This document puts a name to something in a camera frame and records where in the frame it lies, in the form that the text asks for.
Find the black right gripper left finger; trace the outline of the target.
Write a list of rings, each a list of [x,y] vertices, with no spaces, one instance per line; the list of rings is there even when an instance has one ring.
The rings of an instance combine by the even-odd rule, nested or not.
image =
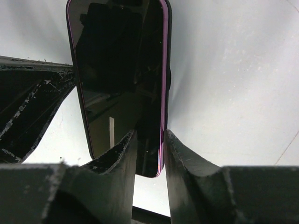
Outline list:
[[[0,221],[3,224],[129,224],[137,134],[128,132],[100,157],[79,167],[3,164]]]

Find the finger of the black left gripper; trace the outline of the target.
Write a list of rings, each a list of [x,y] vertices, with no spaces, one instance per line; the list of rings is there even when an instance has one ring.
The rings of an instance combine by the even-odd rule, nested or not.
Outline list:
[[[71,65],[1,56],[1,163],[28,158],[74,87]]]

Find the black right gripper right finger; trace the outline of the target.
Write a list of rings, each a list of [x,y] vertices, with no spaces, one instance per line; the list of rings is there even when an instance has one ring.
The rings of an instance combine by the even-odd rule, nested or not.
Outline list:
[[[219,167],[164,133],[173,224],[296,224],[297,166]]]

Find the pink-edged black phone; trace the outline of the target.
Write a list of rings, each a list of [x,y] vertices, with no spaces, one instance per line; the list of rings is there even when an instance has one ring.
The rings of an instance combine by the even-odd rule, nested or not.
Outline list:
[[[66,21],[90,157],[137,133],[138,175],[164,167],[171,85],[167,0],[69,0]]]

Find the black phone case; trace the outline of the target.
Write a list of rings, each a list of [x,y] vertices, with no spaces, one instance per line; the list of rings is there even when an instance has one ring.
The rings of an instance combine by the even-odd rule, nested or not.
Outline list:
[[[169,90],[171,86],[172,8],[168,0],[160,0],[163,11],[161,130],[167,129]]]

